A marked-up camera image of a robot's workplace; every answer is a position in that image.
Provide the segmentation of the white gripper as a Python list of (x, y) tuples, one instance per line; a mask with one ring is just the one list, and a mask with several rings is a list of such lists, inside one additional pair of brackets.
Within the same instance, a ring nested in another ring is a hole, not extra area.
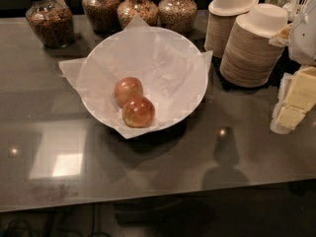
[(278, 90), (271, 131), (289, 134), (316, 105), (316, 0), (309, 0), (288, 24), (269, 39), (277, 47), (288, 46), (291, 60), (302, 65), (294, 74), (284, 73)]

